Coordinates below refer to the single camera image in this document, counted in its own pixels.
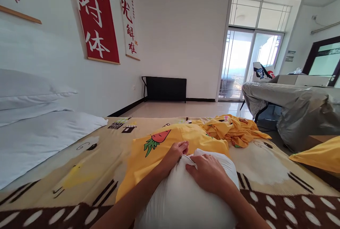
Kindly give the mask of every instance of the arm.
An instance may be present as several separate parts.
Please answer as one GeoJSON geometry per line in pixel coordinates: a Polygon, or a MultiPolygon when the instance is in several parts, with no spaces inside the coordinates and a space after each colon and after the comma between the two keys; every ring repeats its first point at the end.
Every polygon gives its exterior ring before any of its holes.
{"type": "Polygon", "coordinates": [[[108,212],[91,229],[129,228],[135,217],[148,204],[158,185],[176,165],[182,154],[188,152],[188,142],[174,143],[162,161],[108,212]]]}
{"type": "Polygon", "coordinates": [[[186,165],[186,169],[196,183],[205,191],[216,194],[224,200],[238,221],[242,221],[247,228],[271,229],[243,197],[217,159],[204,154],[192,156],[191,160],[196,163],[197,169],[191,165],[186,165]]]}

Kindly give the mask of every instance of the yellow cloth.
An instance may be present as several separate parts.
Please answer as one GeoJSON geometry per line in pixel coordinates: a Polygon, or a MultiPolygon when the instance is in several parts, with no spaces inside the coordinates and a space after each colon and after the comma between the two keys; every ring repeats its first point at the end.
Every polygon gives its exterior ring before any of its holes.
{"type": "Polygon", "coordinates": [[[236,148],[246,148],[250,141],[257,138],[271,139],[259,131],[254,121],[230,114],[217,116],[202,127],[210,136],[231,141],[236,148]]]}
{"type": "Polygon", "coordinates": [[[225,154],[229,157],[227,141],[208,136],[196,124],[165,126],[157,130],[154,135],[134,139],[131,156],[127,162],[128,168],[118,189],[116,202],[159,164],[174,142],[181,141],[189,141],[188,154],[193,154],[199,148],[204,151],[225,154]]]}
{"type": "Polygon", "coordinates": [[[289,159],[325,171],[340,173],[340,136],[332,138],[309,150],[291,155],[289,159]]]}

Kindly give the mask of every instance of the hand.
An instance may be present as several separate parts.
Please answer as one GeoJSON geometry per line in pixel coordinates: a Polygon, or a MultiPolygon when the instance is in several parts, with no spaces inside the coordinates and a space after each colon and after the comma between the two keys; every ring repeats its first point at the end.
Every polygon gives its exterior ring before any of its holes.
{"type": "Polygon", "coordinates": [[[234,182],[228,177],[220,162],[212,155],[201,155],[190,157],[197,165],[186,165],[187,171],[196,183],[205,191],[222,197],[225,193],[229,195],[238,191],[234,182]]]}
{"type": "Polygon", "coordinates": [[[181,155],[188,153],[188,146],[188,141],[176,142],[171,146],[162,161],[156,166],[156,169],[164,178],[167,177],[172,168],[175,167],[181,155]]]}

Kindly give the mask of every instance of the yellow pillowcase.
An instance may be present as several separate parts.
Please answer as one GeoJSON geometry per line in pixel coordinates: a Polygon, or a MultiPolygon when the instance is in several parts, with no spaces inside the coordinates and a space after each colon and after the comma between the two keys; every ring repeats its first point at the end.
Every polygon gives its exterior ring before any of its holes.
{"type": "Polygon", "coordinates": [[[325,171],[340,173],[340,136],[332,138],[309,150],[291,155],[289,159],[325,171]]]}

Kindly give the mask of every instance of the gray plastic sheet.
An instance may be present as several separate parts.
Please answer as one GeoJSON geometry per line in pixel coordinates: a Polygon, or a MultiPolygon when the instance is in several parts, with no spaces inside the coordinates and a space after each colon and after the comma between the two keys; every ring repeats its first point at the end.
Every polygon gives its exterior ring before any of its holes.
{"type": "Polygon", "coordinates": [[[277,129],[294,152],[312,148],[308,135],[340,135],[340,88],[246,82],[242,92],[254,118],[268,102],[282,107],[277,129]]]}

